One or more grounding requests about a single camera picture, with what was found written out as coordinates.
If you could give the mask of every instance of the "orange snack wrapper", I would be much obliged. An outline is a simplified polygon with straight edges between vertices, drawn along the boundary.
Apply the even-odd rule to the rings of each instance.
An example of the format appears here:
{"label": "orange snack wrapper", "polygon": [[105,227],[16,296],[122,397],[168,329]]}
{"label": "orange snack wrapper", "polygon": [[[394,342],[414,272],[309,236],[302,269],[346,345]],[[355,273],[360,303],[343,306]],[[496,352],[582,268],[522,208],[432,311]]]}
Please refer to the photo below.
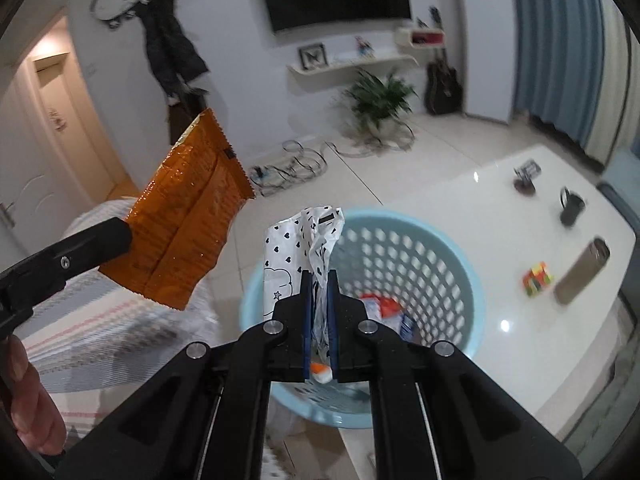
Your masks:
{"label": "orange snack wrapper", "polygon": [[231,222],[254,190],[213,111],[182,134],[125,219],[127,254],[100,266],[120,285],[184,310],[215,267]]}

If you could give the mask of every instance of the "door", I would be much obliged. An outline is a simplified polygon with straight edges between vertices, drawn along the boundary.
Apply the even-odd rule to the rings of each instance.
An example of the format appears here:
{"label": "door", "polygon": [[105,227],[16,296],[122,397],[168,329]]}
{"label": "door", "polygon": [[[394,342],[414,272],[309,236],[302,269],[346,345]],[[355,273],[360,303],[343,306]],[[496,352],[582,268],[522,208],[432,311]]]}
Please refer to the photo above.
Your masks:
{"label": "door", "polygon": [[513,0],[463,0],[466,19],[465,112],[511,119],[516,67]]}
{"label": "door", "polygon": [[0,254],[4,267],[60,240],[81,212],[53,178],[11,83],[0,102],[0,202],[15,225],[2,222]]}
{"label": "door", "polygon": [[58,63],[38,72],[40,94],[49,115],[53,135],[62,147],[78,180],[95,203],[101,203],[116,186],[96,153],[74,108],[63,65]]}

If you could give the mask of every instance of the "picture frame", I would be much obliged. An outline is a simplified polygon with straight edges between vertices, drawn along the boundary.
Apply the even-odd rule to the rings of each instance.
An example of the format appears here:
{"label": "picture frame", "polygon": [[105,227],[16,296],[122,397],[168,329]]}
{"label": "picture frame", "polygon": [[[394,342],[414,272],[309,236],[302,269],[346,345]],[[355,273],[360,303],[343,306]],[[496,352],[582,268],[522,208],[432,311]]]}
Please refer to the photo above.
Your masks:
{"label": "picture frame", "polygon": [[301,46],[298,49],[302,70],[316,70],[329,66],[324,43]]}

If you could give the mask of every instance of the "basket rim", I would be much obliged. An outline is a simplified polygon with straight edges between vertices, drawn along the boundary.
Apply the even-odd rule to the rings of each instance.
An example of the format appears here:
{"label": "basket rim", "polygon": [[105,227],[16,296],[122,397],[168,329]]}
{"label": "basket rim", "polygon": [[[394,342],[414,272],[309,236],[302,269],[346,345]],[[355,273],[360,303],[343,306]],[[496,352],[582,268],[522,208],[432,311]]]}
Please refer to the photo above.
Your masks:
{"label": "basket rim", "polygon": [[[430,224],[412,218],[411,216],[403,215],[395,211],[385,209],[343,209],[345,223],[349,220],[360,220],[365,218],[380,218],[380,219],[394,219],[412,224],[418,229],[422,229],[430,232],[431,235],[440,239],[442,243],[447,245],[454,256],[460,262],[460,265],[466,272],[466,276],[471,286],[471,293],[474,302],[474,316],[472,321],[472,327],[469,331],[469,337],[465,344],[465,347],[461,350],[464,354],[472,359],[478,347],[482,342],[482,334],[484,333],[484,321],[486,305],[484,302],[484,292],[482,291],[482,284],[479,276],[476,274],[469,260],[466,258],[463,251],[458,245],[449,238],[443,232],[437,230]],[[239,322],[240,330],[251,328],[257,323],[254,322],[255,312],[250,298],[255,296],[260,297],[258,304],[262,305],[262,264],[259,263],[255,267],[254,272],[247,283],[246,290],[242,295],[242,301],[240,303]],[[321,406],[306,402],[292,393],[283,383],[273,383],[271,385],[271,395],[283,406],[289,408],[295,414],[302,416],[318,424],[324,424],[326,426],[333,426],[334,428],[350,428],[350,429],[363,429],[372,428],[373,420],[370,413],[339,413],[322,408]]]}

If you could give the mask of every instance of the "human hand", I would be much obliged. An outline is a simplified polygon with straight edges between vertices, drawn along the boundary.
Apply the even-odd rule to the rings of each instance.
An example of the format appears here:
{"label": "human hand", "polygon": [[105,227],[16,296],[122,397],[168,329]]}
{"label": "human hand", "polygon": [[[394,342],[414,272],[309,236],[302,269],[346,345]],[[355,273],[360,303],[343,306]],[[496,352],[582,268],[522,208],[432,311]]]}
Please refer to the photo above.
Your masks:
{"label": "human hand", "polygon": [[15,381],[11,418],[18,437],[30,450],[59,454],[66,440],[65,423],[40,383],[24,346],[14,335],[8,340],[8,359],[9,376]]}

